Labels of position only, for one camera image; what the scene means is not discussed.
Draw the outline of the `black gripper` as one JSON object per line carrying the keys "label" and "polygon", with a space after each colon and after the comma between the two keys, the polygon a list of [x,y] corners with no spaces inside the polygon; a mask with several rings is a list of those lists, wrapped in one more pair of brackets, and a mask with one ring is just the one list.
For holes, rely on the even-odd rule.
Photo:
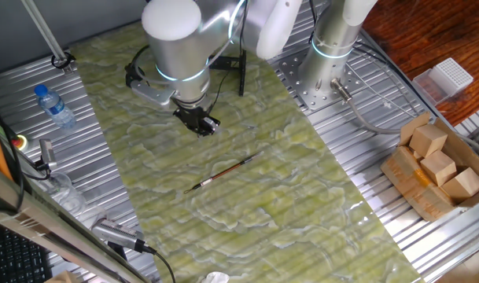
{"label": "black gripper", "polygon": [[183,108],[179,105],[173,112],[173,115],[179,118],[189,130],[198,136],[206,136],[208,134],[208,129],[201,125],[203,122],[209,125],[211,132],[216,132],[219,129],[220,121],[211,117],[209,112],[202,107]]}

